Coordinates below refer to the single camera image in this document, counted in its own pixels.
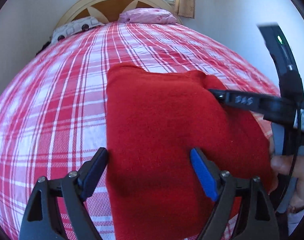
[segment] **plaid bedsheet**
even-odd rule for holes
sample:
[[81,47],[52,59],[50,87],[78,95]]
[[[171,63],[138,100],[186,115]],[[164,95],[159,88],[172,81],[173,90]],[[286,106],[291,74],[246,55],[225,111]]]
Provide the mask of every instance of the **plaid bedsheet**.
[[[49,47],[0,97],[0,225],[10,239],[18,239],[38,177],[63,177],[106,146],[106,74],[120,62],[158,73],[197,69],[217,76],[229,89],[279,93],[238,54],[181,25],[115,22]],[[254,116],[268,137],[269,122]],[[86,205],[103,239],[115,239],[105,176]],[[69,239],[75,239],[66,210],[61,212]],[[235,218],[224,239],[234,224]]]

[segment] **wooden headboard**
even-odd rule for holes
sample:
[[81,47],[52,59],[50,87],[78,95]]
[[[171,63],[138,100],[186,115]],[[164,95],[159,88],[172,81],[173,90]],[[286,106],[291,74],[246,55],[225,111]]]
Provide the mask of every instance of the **wooden headboard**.
[[135,8],[160,8],[171,12],[182,24],[174,10],[164,0],[80,0],[73,5],[58,22],[57,27],[87,16],[94,16],[102,23],[114,22],[120,13]]

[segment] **red garment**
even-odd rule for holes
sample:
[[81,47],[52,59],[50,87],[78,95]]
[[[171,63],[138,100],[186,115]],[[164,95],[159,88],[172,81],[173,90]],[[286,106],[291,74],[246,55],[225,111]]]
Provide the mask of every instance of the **red garment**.
[[117,240],[182,240],[201,231],[213,203],[190,163],[194,147],[221,170],[259,175],[270,187],[268,140],[250,112],[207,91],[225,89],[215,76],[119,64],[107,77],[106,184]]

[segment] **wall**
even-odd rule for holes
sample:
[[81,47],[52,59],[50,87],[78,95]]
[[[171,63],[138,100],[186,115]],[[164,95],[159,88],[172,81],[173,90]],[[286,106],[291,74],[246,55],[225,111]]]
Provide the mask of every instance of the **wall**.
[[0,95],[78,0],[8,0],[0,11]]
[[277,22],[304,85],[304,21],[290,0],[196,0],[195,19],[182,21],[239,53],[275,84],[276,69],[256,25]]

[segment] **screw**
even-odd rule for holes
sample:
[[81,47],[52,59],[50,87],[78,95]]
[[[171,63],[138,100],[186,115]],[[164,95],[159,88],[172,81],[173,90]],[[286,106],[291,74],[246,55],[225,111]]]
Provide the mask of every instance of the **screw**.
[[253,178],[253,180],[254,180],[255,182],[260,182],[260,181],[261,181],[261,178],[260,178],[259,176],[255,176],[255,177]]
[[70,178],[74,178],[75,176],[77,176],[77,171],[71,171],[71,172],[69,172],[69,177]]
[[44,182],[45,180],[46,180],[45,176],[42,176],[42,177],[38,178],[39,183]]
[[230,172],[229,172],[229,171],[222,171],[222,172],[221,172],[221,175],[222,175],[223,177],[228,177],[228,176],[230,176]]

